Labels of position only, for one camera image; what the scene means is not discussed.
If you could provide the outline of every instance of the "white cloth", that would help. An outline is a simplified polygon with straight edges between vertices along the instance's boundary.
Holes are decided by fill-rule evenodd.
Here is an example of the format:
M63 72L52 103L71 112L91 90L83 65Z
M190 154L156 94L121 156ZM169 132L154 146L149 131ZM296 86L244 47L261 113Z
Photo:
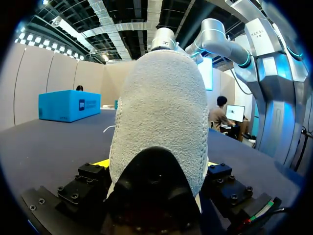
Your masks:
M139 58L118 102L112 182L140 151L161 146L176 157L196 196L207 171L208 111L202 76L192 59L171 50Z

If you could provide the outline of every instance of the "yellow plate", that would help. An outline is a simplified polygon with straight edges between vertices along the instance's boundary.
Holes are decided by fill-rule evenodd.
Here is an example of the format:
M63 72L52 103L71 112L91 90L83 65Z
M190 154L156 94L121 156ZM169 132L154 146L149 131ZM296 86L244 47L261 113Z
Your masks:
M107 168L110 165L110 160L106 159L106 160L100 161L98 163L94 163L93 165L100 165L100 166L104 166L105 168ZM218 164L209 162L207 165L210 166L210 165L218 165Z

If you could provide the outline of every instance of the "cyan display box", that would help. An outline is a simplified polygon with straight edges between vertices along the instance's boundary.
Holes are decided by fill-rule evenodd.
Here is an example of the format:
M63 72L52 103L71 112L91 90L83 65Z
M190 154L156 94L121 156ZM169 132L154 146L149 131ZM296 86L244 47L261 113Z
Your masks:
M39 95L39 119L73 122L100 113L101 95L81 91L59 91Z

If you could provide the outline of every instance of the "black hair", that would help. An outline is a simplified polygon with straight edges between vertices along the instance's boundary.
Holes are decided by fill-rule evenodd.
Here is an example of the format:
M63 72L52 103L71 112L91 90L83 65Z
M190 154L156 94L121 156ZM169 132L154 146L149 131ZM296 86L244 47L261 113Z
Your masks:
M223 106L227 103L227 98L225 96L219 96L217 98L217 105L218 106Z
M80 91L80 90L84 91L84 88L83 88L83 86L79 85L79 86L77 86L76 90L77 91Z

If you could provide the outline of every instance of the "white cable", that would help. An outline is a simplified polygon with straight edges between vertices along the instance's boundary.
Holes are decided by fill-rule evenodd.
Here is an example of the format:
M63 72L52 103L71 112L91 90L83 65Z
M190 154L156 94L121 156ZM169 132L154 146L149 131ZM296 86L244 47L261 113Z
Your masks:
M110 129L111 127L115 127L115 126L108 126L104 131L103 133L105 133L108 129Z
M236 76L235 76L233 70L231 70L231 67L230 67L230 66L228 66L228 68L230 69L231 73L233 74L234 79L235 79L235 81L237 82L237 84L238 84L240 90L241 90L243 93L245 93L245 94L252 94L252 92L251 92L251 93L247 93L247 92L245 92L245 91L241 88L241 86L239 85L239 83L238 83L238 81L237 81L237 79L236 79Z

